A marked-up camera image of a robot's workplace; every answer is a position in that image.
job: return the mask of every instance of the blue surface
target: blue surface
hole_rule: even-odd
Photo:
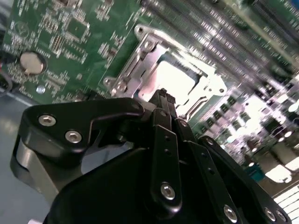
[[[292,4],[299,9],[299,0],[292,0]]]

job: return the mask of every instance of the metal bracket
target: metal bracket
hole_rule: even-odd
[[[189,164],[195,163],[200,181],[205,189],[201,194],[208,195],[206,206],[211,205],[216,223],[239,223],[242,219],[232,201],[226,186],[208,150],[196,143],[190,126],[182,119],[175,119],[179,147],[188,151],[185,154]]]
[[[288,215],[277,203],[230,157],[213,139],[199,138],[198,143],[208,149],[218,171],[237,206],[242,207],[250,223],[290,224]]]
[[[177,136],[171,131],[171,116],[156,108],[152,114],[153,145],[150,178],[150,198],[160,219],[169,219],[182,207],[181,179],[178,162]]]

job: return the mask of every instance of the mounting hole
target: mounting hole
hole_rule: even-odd
[[[168,149],[165,149],[164,152],[166,153],[166,155],[171,156],[171,152]]]
[[[211,168],[208,168],[207,170],[209,171],[210,174],[212,174],[212,175],[215,174],[215,172]]]

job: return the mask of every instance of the ram slot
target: ram slot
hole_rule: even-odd
[[[283,20],[280,20],[269,6],[262,0],[255,0],[252,3],[253,9],[264,18],[272,28],[276,29],[278,33],[287,40],[290,44],[297,45],[299,43],[299,36],[296,31],[287,25]]]

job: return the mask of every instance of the screw hole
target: screw hole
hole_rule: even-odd
[[[210,172],[210,174],[212,174],[212,175],[215,174],[215,172],[211,168],[208,168],[207,170]]]
[[[51,123],[52,122],[52,119],[51,118],[43,118],[43,121],[45,123]]]
[[[166,155],[171,156],[171,152],[168,149],[165,149],[164,152],[166,153]]]

